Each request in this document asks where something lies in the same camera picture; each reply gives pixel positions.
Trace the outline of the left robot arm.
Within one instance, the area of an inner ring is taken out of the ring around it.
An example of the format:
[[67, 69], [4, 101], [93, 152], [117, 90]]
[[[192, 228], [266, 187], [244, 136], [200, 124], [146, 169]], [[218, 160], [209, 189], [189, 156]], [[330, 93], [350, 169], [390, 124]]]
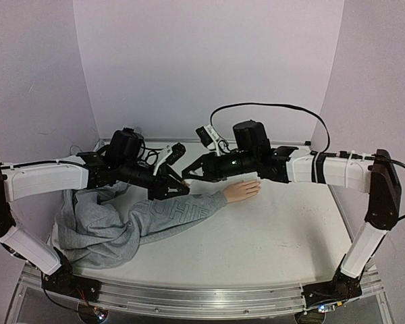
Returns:
[[95, 152], [28, 163], [0, 162], [0, 244], [51, 275], [51, 283], [62, 294], [73, 294], [78, 281], [64, 269], [66, 258], [17, 224], [11, 202], [62, 190], [97, 189], [116, 182], [147, 189], [150, 200], [185, 195], [190, 190], [172, 169], [185, 152], [181, 143], [149, 149], [142, 135], [124, 128], [115, 131], [109, 144]]

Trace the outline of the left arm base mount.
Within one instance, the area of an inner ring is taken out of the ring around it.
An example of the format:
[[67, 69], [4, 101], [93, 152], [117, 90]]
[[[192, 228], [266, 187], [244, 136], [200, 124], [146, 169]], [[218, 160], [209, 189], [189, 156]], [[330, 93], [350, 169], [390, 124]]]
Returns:
[[51, 274], [42, 272], [42, 288], [62, 296], [81, 299], [86, 304], [97, 302], [100, 295], [99, 280], [74, 274], [70, 262], [65, 256], [60, 257], [59, 267]]

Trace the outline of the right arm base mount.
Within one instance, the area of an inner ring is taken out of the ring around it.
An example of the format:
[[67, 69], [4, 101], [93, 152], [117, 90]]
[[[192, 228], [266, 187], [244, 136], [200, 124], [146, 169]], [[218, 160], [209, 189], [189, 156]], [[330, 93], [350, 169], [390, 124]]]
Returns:
[[360, 281], [364, 271], [356, 277], [341, 272], [338, 267], [329, 281], [306, 284], [302, 289], [305, 306], [311, 309], [324, 304], [345, 302], [362, 295]]

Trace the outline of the mannequin hand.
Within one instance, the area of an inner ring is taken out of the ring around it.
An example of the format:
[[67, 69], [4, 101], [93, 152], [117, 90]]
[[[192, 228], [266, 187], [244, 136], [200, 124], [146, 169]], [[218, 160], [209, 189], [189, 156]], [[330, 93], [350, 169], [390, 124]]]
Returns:
[[261, 183], [258, 180], [240, 181], [230, 184], [222, 191], [228, 204], [240, 202], [253, 196], [261, 191]]

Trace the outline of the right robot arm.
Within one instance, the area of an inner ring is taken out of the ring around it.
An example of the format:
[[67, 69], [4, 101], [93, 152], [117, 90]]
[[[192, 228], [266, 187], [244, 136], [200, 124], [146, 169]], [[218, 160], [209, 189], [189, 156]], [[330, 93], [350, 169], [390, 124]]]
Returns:
[[196, 130], [208, 153], [182, 171], [189, 180], [219, 182], [232, 176], [256, 173], [279, 183], [314, 183], [353, 189], [369, 196], [364, 223], [340, 263], [340, 273], [357, 278], [385, 235], [398, 222], [402, 187], [387, 151], [374, 155], [351, 151], [306, 153], [295, 146], [273, 148], [264, 125], [243, 121], [233, 126], [237, 148], [222, 153], [213, 126]]

